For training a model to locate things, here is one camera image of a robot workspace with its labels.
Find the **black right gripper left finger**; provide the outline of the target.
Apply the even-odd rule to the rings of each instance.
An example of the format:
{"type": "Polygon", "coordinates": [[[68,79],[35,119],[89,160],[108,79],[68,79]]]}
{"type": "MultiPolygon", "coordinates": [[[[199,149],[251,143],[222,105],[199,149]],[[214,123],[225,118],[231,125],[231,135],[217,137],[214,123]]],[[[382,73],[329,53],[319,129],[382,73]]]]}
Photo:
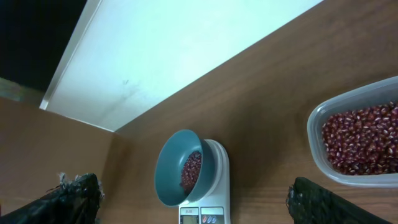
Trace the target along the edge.
{"type": "Polygon", "coordinates": [[[68,180],[60,174],[60,183],[48,194],[1,216],[3,224],[96,224],[104,199],[101,182],[94,173],[68,180]]]}

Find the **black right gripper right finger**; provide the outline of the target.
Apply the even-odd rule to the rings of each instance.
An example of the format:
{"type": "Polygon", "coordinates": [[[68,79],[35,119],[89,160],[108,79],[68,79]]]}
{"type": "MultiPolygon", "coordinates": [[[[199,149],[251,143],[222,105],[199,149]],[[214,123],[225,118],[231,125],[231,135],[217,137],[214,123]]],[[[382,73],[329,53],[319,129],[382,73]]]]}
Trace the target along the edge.
{"type": "Polygon", "coordinates": [[[389,224],[305,177],[295,179],[285,203],[295,224],[389,224]]]}

